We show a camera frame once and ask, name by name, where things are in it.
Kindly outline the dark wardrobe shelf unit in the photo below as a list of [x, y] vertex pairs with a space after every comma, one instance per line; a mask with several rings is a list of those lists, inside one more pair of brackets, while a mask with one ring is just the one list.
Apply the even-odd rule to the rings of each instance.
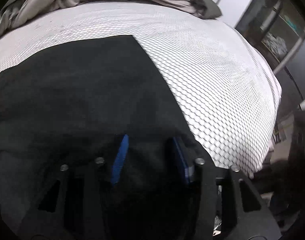
[[305, 20], [291, 0], [252, 0], [236, 29], [272, 70], [289, 61], [305, 39]]

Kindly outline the black pants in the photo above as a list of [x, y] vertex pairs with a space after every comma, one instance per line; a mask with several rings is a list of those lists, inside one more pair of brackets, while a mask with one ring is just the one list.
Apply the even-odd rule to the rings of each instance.
[[53, 46], [0, 72], [0, 239], [29, 205], [21, 155], [67, 138], [129, 149], [113, 197], [113, 239], [185, 239], [191, 187], [173, 138], [196, 141], [160, 71], [132, 36]]

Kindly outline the white honeycomb pattern mattress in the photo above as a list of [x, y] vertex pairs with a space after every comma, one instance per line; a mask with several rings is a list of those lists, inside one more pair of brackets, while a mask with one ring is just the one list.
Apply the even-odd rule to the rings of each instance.
[[282, 89], [263, 56], [221, 21], [146, 3], [86, 3], [4, 35], [0, 72], [51, 46], [117, 35], [144, 48], [215, 165], [262, 168]]

